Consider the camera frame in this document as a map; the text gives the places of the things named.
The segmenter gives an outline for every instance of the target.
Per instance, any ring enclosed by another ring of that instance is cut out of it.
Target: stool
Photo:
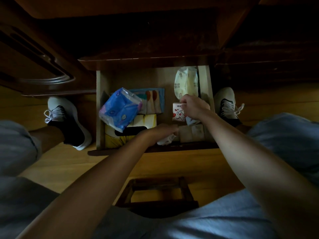
[[[131,202],[134,191],[181,189],[182,199],[160,201]],[[132,179],[128,182],[116,206],[127,208],[131,212],[147,218],[166,218],[199,207],[198,201],[189,190],[184,177]]]

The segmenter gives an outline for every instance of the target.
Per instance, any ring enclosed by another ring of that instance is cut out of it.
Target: open drawer
[[[106,102],[112,92],[121,87],[126,89],[136,88],[165,88],[165,109],[164,113],[157,115],[157,124],[178,124],[186,125],[186,122],[172,121],[172,104],[179,102],[174,93],[175,75],[180,67],[167,68],[148,68],[135,70],[119,70],[116,72],[97,71],[96,82],[96,112],[97,112],[97,131],[96,131],[96,150],[89,151],[91,156],[103,156],[114,153],[117,149],[107,149],[105,147],[105,124],[99,118],[98,112],[102,105]],[[214,100],[212,92],[212,83],[210,77],[209,66],[198,66],[199,94],[214,110]],[[205,133],[206,141],[180,143],[172,142],[170,145],[158,146],[154,145],[146,150],[146,152],[168,152],[180,150],[194,150],[217,148],[217,144],[213,142],[210,136]]]

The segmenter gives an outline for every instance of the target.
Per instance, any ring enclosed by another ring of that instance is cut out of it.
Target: black and white sneaker
[[[48,110],[44,112],[47,117],[45,123],[55,126],[64,135],[64,144],[70,144],[77,150],[90,145],[92,136],[78,121],[78,111],[75,105],[66,98],[50,97]]]
[[[236,106],[235,94],[232,88],[225,87],[220,89],[214,96],[215,112],[230,125],[236,127],[242,124],[238,114],[244,108],[245,104],[240,107]]]

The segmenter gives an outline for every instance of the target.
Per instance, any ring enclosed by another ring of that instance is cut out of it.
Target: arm
[[[208,104],[184,96],[186,115],[210,131],[228,164],[253,194],[282,238],[313,238],[319,223],[319,190],[270,150],[226,123]]]
[[[79,177],[18,238],[90,238],[145,150],[177,131],[161,124],[140,132]]]

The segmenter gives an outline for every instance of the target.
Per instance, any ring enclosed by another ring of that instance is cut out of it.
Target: blue tissue pack
[[[123,132],[141,108],[141,98],[125,88],[120,88],[102,106],[99,117],[115,130]]]

